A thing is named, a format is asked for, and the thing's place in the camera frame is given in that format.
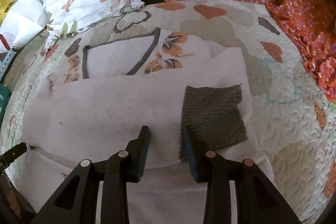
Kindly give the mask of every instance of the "white paper bag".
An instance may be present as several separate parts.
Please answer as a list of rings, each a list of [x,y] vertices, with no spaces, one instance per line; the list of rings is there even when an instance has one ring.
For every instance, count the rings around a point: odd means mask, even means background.
[[[46,26],[48,14],[39,0],[18,0],[9,10],[2,25],[3,35],[9,48],[21,50]],[[0,53],[8,49],[0,43]]]

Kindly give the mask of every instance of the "bedspread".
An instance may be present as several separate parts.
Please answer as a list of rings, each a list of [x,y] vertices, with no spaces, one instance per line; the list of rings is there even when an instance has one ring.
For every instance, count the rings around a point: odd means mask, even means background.
[[[305,72],[296,46],[277,27],[264,5],[232,0],[150,5],[61,40],[45,57],[37,54],[18,80],[1,127],[1,153],[20,142],[26,105],[41,78],[65,69],[61,85],[83,79],[81,71],[76,70],[80,62],[77,52],[82,45],[147,34],[155,27],[241,48],[253,104],[247,124],[272,164],[280,193],[300,220],[313,223],[335,190],[336,108]],[[54,179],[60,183],[75,164],[63,162],[65,167]],[[36,169],[25,164],[24,156],[7,169],[24,196],[34,191],[25,185],[29,172]]]

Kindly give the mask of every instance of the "yellow bag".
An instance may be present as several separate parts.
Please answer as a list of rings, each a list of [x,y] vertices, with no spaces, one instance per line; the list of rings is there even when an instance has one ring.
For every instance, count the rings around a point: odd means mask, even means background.
[[[7,15],[8,11],[17,1],[18,0],[0,0],[0,25],[5,19],[5,16]]]

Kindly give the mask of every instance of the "silver screw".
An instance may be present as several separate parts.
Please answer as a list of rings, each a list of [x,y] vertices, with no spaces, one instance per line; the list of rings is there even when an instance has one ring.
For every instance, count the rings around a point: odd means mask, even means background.
[[[128,156],[128,152],[126,150],[120,151],[119,154],[118,154],[118,156],[120,158],[125,158],[125,157]]]
[[[87,167],[90,165],[90,161],[89,160],[82,160],[81,161],[81,167]]]
[[[214,158],[216,156],[216,153],[214,151],[208,151],[208,152],[205,153],[205,155],[208,158]]]
[[[246,166],[252,166],[252,165],[254,165],[254,161],[251,160],[251,159],[246,159],[246,160],[244,160],[244,164]]]

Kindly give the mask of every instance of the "yellow label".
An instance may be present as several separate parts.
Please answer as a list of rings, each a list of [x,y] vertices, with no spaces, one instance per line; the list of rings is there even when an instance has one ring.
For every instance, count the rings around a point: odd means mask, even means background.
[[[0,25],[2,24],[9,10],[17,1],[18,0],[0,0]]]

